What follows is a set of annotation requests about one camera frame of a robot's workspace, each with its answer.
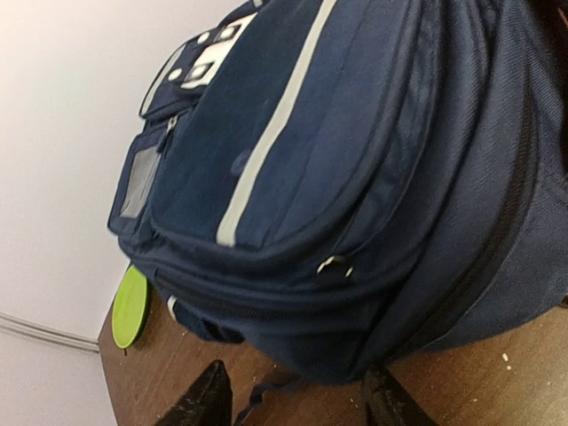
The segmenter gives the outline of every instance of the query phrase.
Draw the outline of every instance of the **wooden table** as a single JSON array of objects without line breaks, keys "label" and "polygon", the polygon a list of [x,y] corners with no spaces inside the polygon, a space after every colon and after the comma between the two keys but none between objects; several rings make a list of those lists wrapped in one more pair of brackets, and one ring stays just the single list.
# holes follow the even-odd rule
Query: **wooden table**
[{"label": "wooden table", "polygon": [[[421,354],[391,371],[441,426],[568,425],[568,311],[466,348]],[[114,346],[110,315],[99,343],[120,426],[153,425],[213,359],[231,376],[234,411],[274,363],[249,345],[204,343],[176,324],[154,295],[146,329],[127,351]],[[359,385],[273,392],[248,426],[364,425]]]}]

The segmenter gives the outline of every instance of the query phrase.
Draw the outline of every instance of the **dark blue fabric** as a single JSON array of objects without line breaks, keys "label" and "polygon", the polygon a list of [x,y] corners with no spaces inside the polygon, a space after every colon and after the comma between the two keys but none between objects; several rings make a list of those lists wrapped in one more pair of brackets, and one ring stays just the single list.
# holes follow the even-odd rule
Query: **dark blue fabric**
[{"label": "dark blue fabric", "polygon": [[320,1],[273,2],[251,22],[193,120],[177,128],[156,180],[152,211],[160,227],[215,240],[238,180],[233,162],[264,131],[319,7]]},{"label": "dark blue fabric", "polygon": [[[129,154],[109,227],[132,263],[201,338],[246,339],[320,383],[559,303],[568,48],[552,2],[337,0],[237,247],[215,243],[235,160],[254,150],[320,5],[259,10],[181,112],[147,207],[121,221]],[[160,143],[154,126],[133,152]],[[327,268],[332,256],[346,268]]]}]

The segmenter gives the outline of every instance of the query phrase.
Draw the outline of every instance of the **white patch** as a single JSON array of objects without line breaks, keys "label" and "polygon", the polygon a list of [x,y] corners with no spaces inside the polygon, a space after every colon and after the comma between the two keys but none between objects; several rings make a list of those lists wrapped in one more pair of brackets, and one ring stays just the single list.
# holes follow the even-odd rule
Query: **white patch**
[{"label": "white patch", "polygon": [[205,42],[207,42],[209,40],[209,36],[210,36],[210,32],[205,32],[203,34],[201,34],[199,36],[199,38],[197,39],[197,43],[199,44],[204,44]]},{"label": "white patch", "polygon": [[169,80],[169,81],[172,81],[172,80],[177,79],[177,78],[181,75],[181,73],[182,73],[183,71],[184,71],[184,70],[183,70],[182,68],[176,68],[176,69],[174,69],[174,70],[170,73],[170,75],[168,75],[168,80]]},{"label": "white patch", "polygon": [[191,78],[192,80],[202,78],[205,75],[205,73],[207,73],[208,67],[209,65],[199,65],[197,67],[192,68],[192,70],[189,73],[189,78]]},{"label": "white patch", "polygon": [[203,86],[211,83],[211,80],[213,80],[213,77],[217,74],[217,71],[225,61],[227,55],[234,47],[234,45],[237,43],[237,40],[239,40],[245,29],[247,29],[250,22],[252,22],[252,20],[255,17],[256,13],[253,13],[252,15],[246,16],[245,18],[242,18],[240,20],[236,20],[235,22],[230,24],[230,26],[228,26],[225,30],[232,29],[232,27],[239,28],[238,31],[236,31],[236,34],[227,41],[221,40],[218,43],[213,43],[211,46],[209,46],[207,49],[203,51],[201,56],[193,64],[193,69],[196,69],[200,66],[209,67],[207,69],[207,72],[204,73],[204,75],[201,75],[199,78],[192,77],[191,81],[183,83],[180,87],[182,89],[189,90],[189,89],[194,89],[198,86]]},{"label": "white patch", "polygon": [[219,34],[217,40],[219,42],[226,42],[228,40],[231,40],[233,38],[233,36],[236,34],[236,32],[237,32],[236,26],[227,27],[223,31],[221,31],[221,34]]}]

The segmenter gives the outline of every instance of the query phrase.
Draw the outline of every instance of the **clear plastic pocket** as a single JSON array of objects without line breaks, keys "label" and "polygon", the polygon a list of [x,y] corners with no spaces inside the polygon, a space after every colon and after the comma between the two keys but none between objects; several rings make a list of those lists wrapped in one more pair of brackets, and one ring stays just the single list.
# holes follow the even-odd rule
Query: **clear plastic pocket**
[{"label": "clear plastic pocket", "polygon": [[162,149],[168,135],[168,124],[145,130],[134,138],[114,196],[108,220],[111,231],[143,240],[140,219],[143,216],[156,171],[162,159]]}]

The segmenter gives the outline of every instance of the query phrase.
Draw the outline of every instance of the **zipper pull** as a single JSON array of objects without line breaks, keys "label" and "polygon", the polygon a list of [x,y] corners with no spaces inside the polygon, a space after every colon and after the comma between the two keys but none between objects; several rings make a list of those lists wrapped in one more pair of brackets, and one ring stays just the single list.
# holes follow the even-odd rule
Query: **zipper pull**
[{"label": "zipper pull", "polygon": [[168,120],[168,126],[166,127],[166,134],[164,135],[162,142],[158,145],[157,148],[158,153],[166,153],[168,151],[168,148],[170,147],[171,144],[171,139],[173,138],[173,133],[174,133],[173,130],[176,128],[176,125],[178,125],[178,116],[174,115],[173,117],[170,117],[170,119]]}]

